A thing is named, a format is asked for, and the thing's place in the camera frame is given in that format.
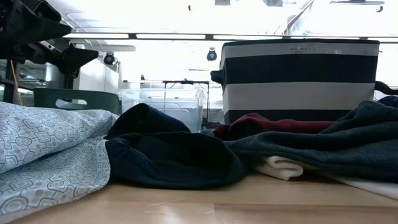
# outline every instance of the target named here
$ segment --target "dark red sweater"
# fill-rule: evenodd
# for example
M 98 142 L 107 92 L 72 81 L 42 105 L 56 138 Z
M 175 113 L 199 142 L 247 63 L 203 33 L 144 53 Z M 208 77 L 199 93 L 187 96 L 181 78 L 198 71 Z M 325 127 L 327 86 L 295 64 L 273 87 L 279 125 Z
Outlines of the dark red sweater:
M 292 119 L 270 121 L 257 113 L 250 113 L 240 117 L 233 124 L 217 126 L 214 135 L 224 141 L 232 141 L 265 131 L 319 133 L 335 123 L 335 121 L 295 121 Z

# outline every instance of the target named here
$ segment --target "white cloth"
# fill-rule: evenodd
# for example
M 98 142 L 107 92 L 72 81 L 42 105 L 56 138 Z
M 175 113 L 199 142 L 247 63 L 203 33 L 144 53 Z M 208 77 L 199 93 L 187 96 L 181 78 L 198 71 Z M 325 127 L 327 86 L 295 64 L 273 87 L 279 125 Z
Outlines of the white cloth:
M 280 156 L 265 157 L 263 161 L 263 164 L 254 166 L 254 170 L 282 180 L 289 180 L 291 177 L 299 177 L 303 174 L 304 169 L 314 170 L 306 164 Z M 352 187 L 398 200 L 398 184 L 363 180 L 353 177 L 340 177 L 324 172 L 318 173 L 324 177 L 337 180 Z

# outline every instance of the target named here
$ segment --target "striped storage bin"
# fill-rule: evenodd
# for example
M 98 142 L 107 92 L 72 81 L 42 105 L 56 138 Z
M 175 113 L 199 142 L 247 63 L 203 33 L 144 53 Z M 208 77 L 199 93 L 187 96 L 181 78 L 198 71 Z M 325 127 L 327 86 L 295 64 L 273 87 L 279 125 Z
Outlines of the striped storage bin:
M 224 119 L 244 114 L 271 120 L 334 121 L 372 100 L 379 42 L 280 39 L 230 42 L 220 71 Z

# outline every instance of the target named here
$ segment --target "wooden table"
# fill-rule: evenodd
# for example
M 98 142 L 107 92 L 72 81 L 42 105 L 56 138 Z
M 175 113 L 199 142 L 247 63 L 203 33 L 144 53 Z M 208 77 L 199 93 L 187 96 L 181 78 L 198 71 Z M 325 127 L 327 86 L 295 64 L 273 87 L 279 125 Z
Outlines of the wooden table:
M 326 179 L 292 182 L 251 175 L 213 190 L 108 185 L 13 224 L 398 223 L 398 201 Z

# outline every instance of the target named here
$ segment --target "patterned fabric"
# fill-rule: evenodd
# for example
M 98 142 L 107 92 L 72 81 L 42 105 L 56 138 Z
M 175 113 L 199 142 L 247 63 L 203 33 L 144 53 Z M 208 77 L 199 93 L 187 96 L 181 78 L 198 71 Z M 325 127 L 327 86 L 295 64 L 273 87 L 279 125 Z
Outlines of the patterned fabric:
M 110 175 L 103 136 L 116 119 L 0 103 L 0 223 L 102 188 Z

